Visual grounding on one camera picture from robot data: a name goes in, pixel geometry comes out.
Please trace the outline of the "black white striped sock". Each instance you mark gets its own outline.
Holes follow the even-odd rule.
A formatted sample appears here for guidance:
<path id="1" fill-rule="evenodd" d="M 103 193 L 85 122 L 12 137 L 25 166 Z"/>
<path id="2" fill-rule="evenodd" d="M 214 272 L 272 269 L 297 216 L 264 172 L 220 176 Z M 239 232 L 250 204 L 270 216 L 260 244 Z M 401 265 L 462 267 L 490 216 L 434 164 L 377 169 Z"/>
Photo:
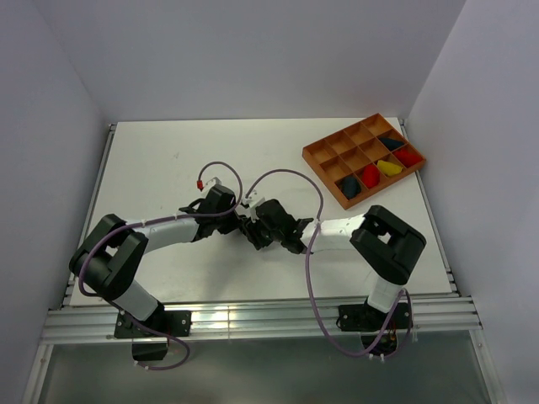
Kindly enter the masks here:
<path id="1" fill-rule="evenodd" d="M 247 238 L 247 240 L 254 246 L 256 250 L 260 250 L 264 247 L 264 238 L 262 237 L 258 225 L 245 215 L 240 215 L 239 230 Z"/>

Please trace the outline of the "navy patterned sock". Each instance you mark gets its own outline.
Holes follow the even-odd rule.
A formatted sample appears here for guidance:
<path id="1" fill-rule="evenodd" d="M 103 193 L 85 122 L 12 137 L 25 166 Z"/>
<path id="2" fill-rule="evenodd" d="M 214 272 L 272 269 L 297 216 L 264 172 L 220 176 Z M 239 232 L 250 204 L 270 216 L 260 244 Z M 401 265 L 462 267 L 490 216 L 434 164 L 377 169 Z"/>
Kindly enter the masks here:
<path id="1" fill-rule="evenodd" d="M 361 186 L 354 176 L 347 176 L 343 178 L 340 190 L 346 199 L 353 199 L 361 193 Z"/>

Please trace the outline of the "red Christmas sock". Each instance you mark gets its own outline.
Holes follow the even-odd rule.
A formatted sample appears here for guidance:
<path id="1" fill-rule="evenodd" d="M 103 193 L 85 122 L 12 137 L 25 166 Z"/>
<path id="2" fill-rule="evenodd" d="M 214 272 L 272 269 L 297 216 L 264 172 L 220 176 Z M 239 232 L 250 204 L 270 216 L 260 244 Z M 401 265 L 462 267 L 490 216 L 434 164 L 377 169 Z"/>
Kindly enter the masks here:
<path id="1" fill-rule="evenodd" d="M 380 172 L 373 164 L 367 165 L 361 174 L 361 181 L 368 189 L 376 187 L 380 183 L 380 179 Z"/>

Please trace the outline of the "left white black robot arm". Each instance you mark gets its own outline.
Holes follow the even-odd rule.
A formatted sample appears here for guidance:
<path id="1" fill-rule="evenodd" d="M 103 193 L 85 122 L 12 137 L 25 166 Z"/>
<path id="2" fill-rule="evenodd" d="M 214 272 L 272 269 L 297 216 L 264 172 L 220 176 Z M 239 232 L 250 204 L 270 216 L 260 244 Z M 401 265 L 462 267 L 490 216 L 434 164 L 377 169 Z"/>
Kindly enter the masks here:
<path id="1" fill-rule="evenodd" d="M 204 197 L 176 215 L 127 223 L 115 214 L 104 216 L 73 254 L 69 269 L 82 285 L 123 313 L 145 336 L 172 330 L 164 305 L 135 281 L 145 254 L 175 244 L 198 242 L 214 231 L 235 229 L 234 192 L 217 184 Z"/>

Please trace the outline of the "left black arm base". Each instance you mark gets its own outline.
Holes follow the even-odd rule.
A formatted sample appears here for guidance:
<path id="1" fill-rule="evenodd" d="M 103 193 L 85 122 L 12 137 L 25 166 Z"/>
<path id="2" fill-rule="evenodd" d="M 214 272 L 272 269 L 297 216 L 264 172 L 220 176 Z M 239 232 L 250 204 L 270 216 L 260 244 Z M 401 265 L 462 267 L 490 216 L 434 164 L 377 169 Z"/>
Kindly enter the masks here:
<path id="1" fill-rule="evenodd" d="M 164 310 L 145 321 L 139 321 L 127 313 L 119 313 L 114 338 L 132 340 L 131 356 L 136 364 L 145 365 L 149 369 L 173 369 L 184 364 L 190 357 L 189 345 L 181 338 L 189 336 L 191 317 L 191 311 Z M 173 343 L 184 348 L 184 357 L 177 364 L 159 365 Z"/>

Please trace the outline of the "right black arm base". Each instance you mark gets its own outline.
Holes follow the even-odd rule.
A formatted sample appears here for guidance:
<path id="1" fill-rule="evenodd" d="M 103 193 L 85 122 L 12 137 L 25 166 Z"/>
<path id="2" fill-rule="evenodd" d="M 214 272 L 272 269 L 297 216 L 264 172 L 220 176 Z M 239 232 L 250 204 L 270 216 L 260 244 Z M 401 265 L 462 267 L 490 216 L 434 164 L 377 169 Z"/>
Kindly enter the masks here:
<path id="1" fill-rule="evenodd" d="M 363 304 L 341 305 L 336 326 L 343 332 L 377 332 L 387 314 Z M 398 303 L 387 325 L 390 330 L 406 330 L 410 320 L 408 305 Z"/>

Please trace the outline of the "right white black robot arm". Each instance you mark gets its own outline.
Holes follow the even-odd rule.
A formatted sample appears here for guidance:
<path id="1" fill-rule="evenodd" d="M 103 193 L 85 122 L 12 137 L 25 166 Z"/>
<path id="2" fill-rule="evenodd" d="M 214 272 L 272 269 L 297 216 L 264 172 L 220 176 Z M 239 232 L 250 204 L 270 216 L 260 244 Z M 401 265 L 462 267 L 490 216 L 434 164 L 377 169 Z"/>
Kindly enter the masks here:
<path id="1" fill-rule="evenodd" d="M 375 328 L 393 318 L 393 304 L 426 247 L 426 238 L 381 205 L 361 215 L 321 221 L 296 219 L 276 199 L 245 205 L 248 240 L 261 249 L 276 242 L 290 253 L 356 251 L 376 274 L 366 299 L 366 322 Z"/>

